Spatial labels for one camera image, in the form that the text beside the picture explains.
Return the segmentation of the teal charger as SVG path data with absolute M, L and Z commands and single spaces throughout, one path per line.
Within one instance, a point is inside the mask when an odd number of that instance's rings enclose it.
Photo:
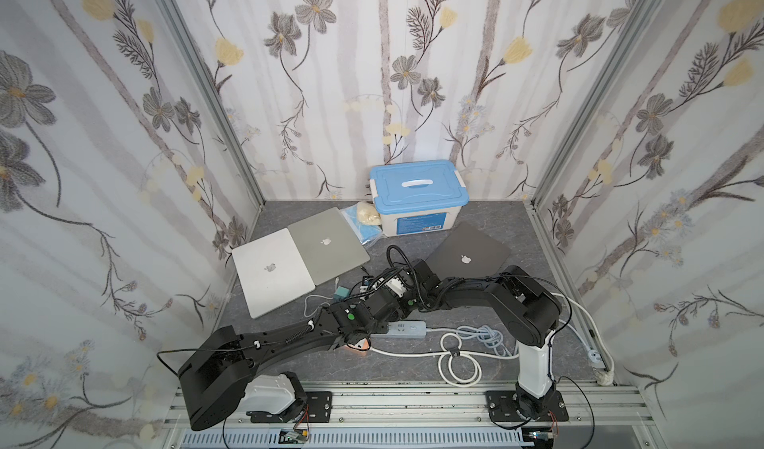
M 351 293 L 351 290 L 344 287 L 344 286 L 338 286 L 333 294 L 334 301 L 342 301 L 346 299 Z

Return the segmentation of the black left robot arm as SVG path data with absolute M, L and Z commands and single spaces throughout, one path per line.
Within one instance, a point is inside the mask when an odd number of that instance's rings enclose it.
M 191 429 L 209 429 L 232 415 L 246 386 L 279 363 L 354 345 L 387 331 L 416 309 L 412 292 L 383 287 L 364 298 L 335 302 L 314 317 L 260 333 L 215 331 L 178 370 Z

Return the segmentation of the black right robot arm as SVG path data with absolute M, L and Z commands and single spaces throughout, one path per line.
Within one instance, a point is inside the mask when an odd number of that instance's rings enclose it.
M 517 343 L 518 413 L 524 419 L 537 419 L 549 411 L 557 395 L 550 342 L 561 314 L 560 303 L 549 291 L 515 265 L 487 277 L 441 278 L 419 260 L 401 272 L 401 284 L 394 278 L 382 280 L 362 300 L 377 326 L 405 320 L 414 311 L 488 307 Z

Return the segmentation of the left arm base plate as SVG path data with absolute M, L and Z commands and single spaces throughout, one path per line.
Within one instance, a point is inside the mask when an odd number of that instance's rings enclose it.
M 329 423 L 332 403 L 331 391 L 309 391 L 305 395 L 299 395 L 296 401 L 281 413 L 247 411 L 246 415 L 252 423 Z

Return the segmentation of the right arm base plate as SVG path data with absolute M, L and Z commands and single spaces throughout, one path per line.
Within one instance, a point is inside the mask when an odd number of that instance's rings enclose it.
M 567 422 L 570 416 L 562 394 L 553 389 L 543 398 L 515 391 L 487 391 L 489 418 L 497 423 Z

